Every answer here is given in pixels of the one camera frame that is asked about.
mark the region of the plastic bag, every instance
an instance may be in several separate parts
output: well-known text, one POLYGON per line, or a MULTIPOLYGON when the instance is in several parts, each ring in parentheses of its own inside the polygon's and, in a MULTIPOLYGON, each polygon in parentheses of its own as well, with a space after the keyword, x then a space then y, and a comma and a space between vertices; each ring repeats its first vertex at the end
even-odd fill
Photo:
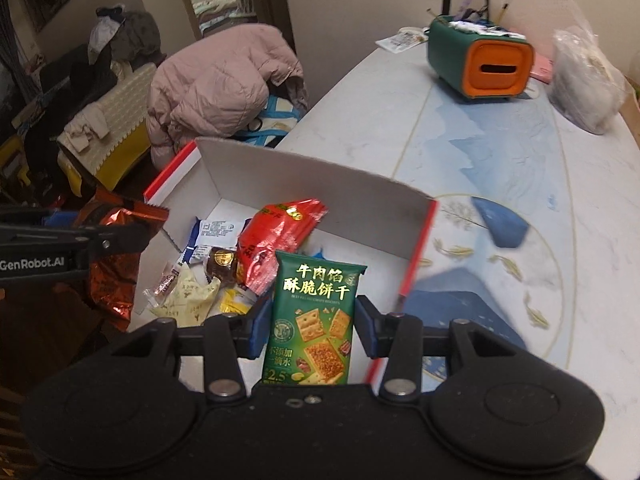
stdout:
POLYGON ((174 290, 179 274, 180 265, 167 262, 156 286, 143 290, 143 294, 152 308, 157 308, 164 303, 165 298, 174 290))
POLYGON ((577 25, 554 33, 549 99, 571 122, 592 134, 610 129, 626 98, 627 83, 598 47, 598 37, 573 0, 565 0, 577 25))
POLYGON ((244 219, 207 221, 196 218, 180 261, 189 265, 201 263, 213 247, 235 250, 243 227, 244 219))
POLYGON ((212 247, 204 260, 204 275, 211 282, 213 278, 220 280, 220 286, 236 284, 238 255, 235 250, 212 247))
POLYGON ((200 285, 189 266, 182 264, 174 290, 161 306, 152 308, 151 312, 158 317, 173 317, 179 328, 198 326, 204 323, 219 288, 220 280, 217 278, 213 278, 209 285, 200 285))
POLYGON ((249 312, 257 296, 248 288, 242 285, 235 285, 232 288, 226 288, 222 291, 220 300, 220 312, 222 314, 231 312, 234 314, 246 314, 249 312))
POLYGON ((276 277, 276 250, 293 253, 327 213, 316 199, 263 207, 238 238, 238 283, 261 296, 276 277))
MULTIPOLYGON (((125 225, 140 222, 154 237, 169 216, 167 209, 128 200, 98 188, 80 210, 74 225, 125 225)), ((138 279, 140 254, 114 254, 91 264, 88 295, 111 324, 123 332, 129 326, 138 279)))

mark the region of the yellow chair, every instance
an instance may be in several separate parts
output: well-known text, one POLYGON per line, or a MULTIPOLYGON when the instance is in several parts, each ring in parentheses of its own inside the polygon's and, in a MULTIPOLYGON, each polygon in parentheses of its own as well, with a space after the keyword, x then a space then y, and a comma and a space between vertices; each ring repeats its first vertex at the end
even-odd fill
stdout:
MULTIPOLYGON (((0 146, 0 169, 5 170, 13 164, 17 165, 17 177, 20 183, 25 187, 30 186, 27 158, 24 155, 22 139, 18 135, 12 135, 0 146)), ((3 171, 3 173, 14 173, 14 171, 9 168, 9 171, 3 171)))
POLYGON ((66 133, 58 137, 61 146, 58 165, 74 195, 81 197, 82 183, 89 180, 97 180, 113 190, 150 149, 146 97, 155 73, 156 66, 146 64, 97 101, 109 127, 103 139, 92 137, 89 147, 77 152, 66 133))

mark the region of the pink puffer jacket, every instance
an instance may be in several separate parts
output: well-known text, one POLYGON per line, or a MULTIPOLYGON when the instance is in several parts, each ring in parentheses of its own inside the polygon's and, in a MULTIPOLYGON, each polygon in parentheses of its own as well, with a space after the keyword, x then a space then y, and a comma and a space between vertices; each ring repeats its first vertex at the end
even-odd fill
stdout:
POLYGON ((156 168, 162 170, 195 137, 229 137, 247 126, 267 104, 266 82, 284 84, 293 105, 308 109, 302 66, 269 25, 238 25, 167 59, 147 101, 156 168))

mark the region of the beef filled crispy biscuit packet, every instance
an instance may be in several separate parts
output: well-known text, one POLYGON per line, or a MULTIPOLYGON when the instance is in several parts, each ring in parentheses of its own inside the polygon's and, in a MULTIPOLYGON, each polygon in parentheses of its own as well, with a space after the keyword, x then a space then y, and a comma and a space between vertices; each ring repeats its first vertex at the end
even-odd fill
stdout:
POLYGON ((267 384, 346 384, 353 302, 366 266, 276 251, 267 384))

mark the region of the orange foil snack bag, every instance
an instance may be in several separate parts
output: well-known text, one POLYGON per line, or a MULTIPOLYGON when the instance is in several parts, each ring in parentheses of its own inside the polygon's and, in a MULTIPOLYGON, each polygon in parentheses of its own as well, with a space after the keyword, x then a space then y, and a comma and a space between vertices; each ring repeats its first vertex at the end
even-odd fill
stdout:
MULTIPOLYGON (((80 210, 75 225, 126 225, 141 222, 153 238, 164 225, 169 212, 137 200, 121 198, 105 189, 80 210)), ((107 319, 123 332, 131 321, 133 298, 138 280, 140 253, 114 254, 90 266, 87 293, 107 319)))
POLYGON ((296 252, 327 212, 315 198, 260 209, 238 238, 238 283, 263 295, 278 271, 275 251, 296 252))

